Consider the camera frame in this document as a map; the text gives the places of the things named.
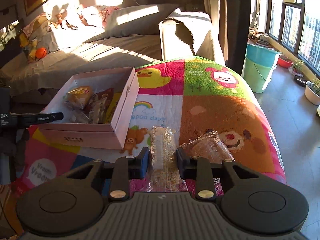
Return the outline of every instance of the open box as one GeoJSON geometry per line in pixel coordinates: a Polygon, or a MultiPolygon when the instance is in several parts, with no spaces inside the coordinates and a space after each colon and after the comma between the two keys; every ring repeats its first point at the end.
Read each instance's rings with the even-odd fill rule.
{"type": "Polygon", "coordinates": [[[139,91],[134,67],[100,70],[73,75],[43,110],[43,113],[63,112],[61,121],[39,125],[43,135],[51,142],[104,149],[123,149],[133,107],[139,91]],[[72,113],[64,102],[64,95],[75,87],[91,86],[100,92],[114,88],[122,92],[110,123],[67,123],[72,113]]]}

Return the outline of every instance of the cartoon bear face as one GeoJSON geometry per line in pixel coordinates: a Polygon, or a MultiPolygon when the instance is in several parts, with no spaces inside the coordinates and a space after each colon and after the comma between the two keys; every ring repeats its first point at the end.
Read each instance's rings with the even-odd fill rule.
{"type": "Polygon", "coordinates": [[[269,138],[255,105],[238,97],[209,97],[183,98],[180,145],[214,130],[236,161],[259,172],[274,173],[269,138]]]}
{"type": "Polygon", "coordinates": [[[142,143],[144,140],[144,136],[148,133],[147,128],[141,129],[128,129],[127,136],[124,143],[124,149],[120,151],[120,153],[124,153],[128,151],[130,155],[132,155],[133,149],[138,149],[137,144],[142,143]]]}

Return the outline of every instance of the brown snack bag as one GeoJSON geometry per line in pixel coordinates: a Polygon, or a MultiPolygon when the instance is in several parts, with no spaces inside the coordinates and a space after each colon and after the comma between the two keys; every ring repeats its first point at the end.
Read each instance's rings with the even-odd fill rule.
{"type": "Polygon", "coordinates": [[[208,159],[210,163],[222,163],[225,159],[234,160],[215,131],[201,135],[190,143],[184,143],[181,147],[188,156],[203,157],[208,159]]]}
{"type": "Polygon", "coordinates": [[[113,98],[113,88],[96,93],[89,100],[84,112],[89,115],[89,123],[103,123],[106,111],[113,98]]]}
{"type": "Polygon", "coordinates": [[[65,102],[73,108],[83,109],[93,94],[90,86],[82,86],[66,93],[65,102]]]}

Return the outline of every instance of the beige bedsheet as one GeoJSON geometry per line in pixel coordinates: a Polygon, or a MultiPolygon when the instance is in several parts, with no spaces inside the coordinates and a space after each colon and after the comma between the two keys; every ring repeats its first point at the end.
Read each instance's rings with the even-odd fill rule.
{"type": "Polygon", "coordinates": [[[0,70],[0,79],[11,86],[11,96],[16,96],[39,88],[60,89],[74,74],[143,66],[161,59],[158,35],[112,37],[52,52],[30,64],[20,54],[0,70]]]}

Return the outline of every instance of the red bowl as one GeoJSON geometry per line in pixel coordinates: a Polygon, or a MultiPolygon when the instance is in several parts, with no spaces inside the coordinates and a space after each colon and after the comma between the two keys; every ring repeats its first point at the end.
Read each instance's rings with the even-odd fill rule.
{"type": "Polygon", "coordinates": [[[283,68],[289,68],[289,67],[291,67],[293,62],[291,60],[290,61],[286,61],[286,60],[284,60],[284,59],[279,57],[277,64],[279,66],[283,67],[283,68]]]}

